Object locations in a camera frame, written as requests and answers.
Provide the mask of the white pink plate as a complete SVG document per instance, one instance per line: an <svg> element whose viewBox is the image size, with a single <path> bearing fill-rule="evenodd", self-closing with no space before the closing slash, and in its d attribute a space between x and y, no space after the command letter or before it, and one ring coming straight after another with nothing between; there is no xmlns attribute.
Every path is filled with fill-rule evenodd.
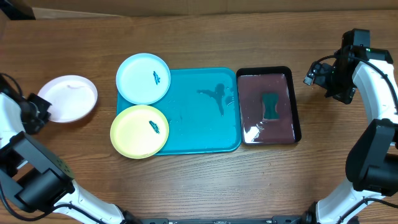
<svg viewBox="0 0 398 224"><path fill-rule="evenodd" d="M48 101L49 120L55 123L71 123L88 115L98 100L95 85L78 75L64 75L46 83L38 96Z"/></svg>

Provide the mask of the green orange sponge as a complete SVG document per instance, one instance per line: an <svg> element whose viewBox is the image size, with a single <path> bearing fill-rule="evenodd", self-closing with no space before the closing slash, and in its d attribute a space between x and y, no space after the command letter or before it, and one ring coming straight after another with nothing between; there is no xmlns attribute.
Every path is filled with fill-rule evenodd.
<svg viewBox="0 0 398 224"><path fill-rule="evenodd" d="M276 110L276 106L279 101L277 93L264 93L262 95L262 102L264 105L264 119L279 119L279 114Z"/></svg>

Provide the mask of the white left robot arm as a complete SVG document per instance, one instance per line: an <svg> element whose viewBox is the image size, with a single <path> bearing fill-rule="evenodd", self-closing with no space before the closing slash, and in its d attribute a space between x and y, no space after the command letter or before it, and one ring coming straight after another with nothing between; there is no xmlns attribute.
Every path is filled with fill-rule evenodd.
<svg viewBox="0 0 398 224"><path fill-rule="evenodd" d="M1 74L1 202L15 218L34 222L59 213L81 223L140 223L75 181L66 163L34 139L50 119L51 103L24 97L14 78Z"/></svg>

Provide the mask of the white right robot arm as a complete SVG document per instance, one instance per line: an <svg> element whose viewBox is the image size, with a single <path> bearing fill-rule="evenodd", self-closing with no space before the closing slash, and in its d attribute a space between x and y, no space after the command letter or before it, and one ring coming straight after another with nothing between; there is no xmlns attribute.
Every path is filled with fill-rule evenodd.
<svg viewBox="0 0 398 224"><path fill-rule="evenodd" d="M312 63L304 83L326 90L326 97L352 102L359 92L368 127L346 159L345 179L332 193L314 202L302 215L302 223L357 223L357 214L397 193L397 156L389 153L397 146L397 84L393 59L388 50L370 46L370 31L353 29L342 36L341 48L331 58Z"/></svg>

